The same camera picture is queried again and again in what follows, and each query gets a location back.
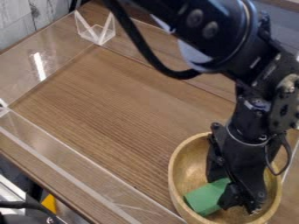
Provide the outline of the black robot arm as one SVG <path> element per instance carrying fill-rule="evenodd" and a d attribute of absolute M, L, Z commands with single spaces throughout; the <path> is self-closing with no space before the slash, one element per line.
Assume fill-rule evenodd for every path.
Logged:
<path fill-rule="evenodd" d="M 271 36 L 268 16 L 251 0 L 133 0 L 177 39 L 191 68 L 175 77 L 223 73 L 235 82 L 236 107 L 209 133 L 207 180 L 228 183 L 221 209 L 255 213 L 267 200 L 264 173 L 285 132 L 299 128 L 299 61 Z"/>

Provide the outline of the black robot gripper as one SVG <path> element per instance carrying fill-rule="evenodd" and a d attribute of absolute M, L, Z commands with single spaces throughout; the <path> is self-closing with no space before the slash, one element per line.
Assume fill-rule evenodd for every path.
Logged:
<path fill-rule="evenodd" d="M 279 136 L 261 142 L 245 142 L 236 138 L 229 126 L 215 122 L 208 135 L 209 150 L 205 164 L 208 182 L 229 179 L 217 204 L 221 209 L 244 207 L 248 214 L 257 212 L 267 201 L 264 171 L 271 166 L 281 146 Z"/>

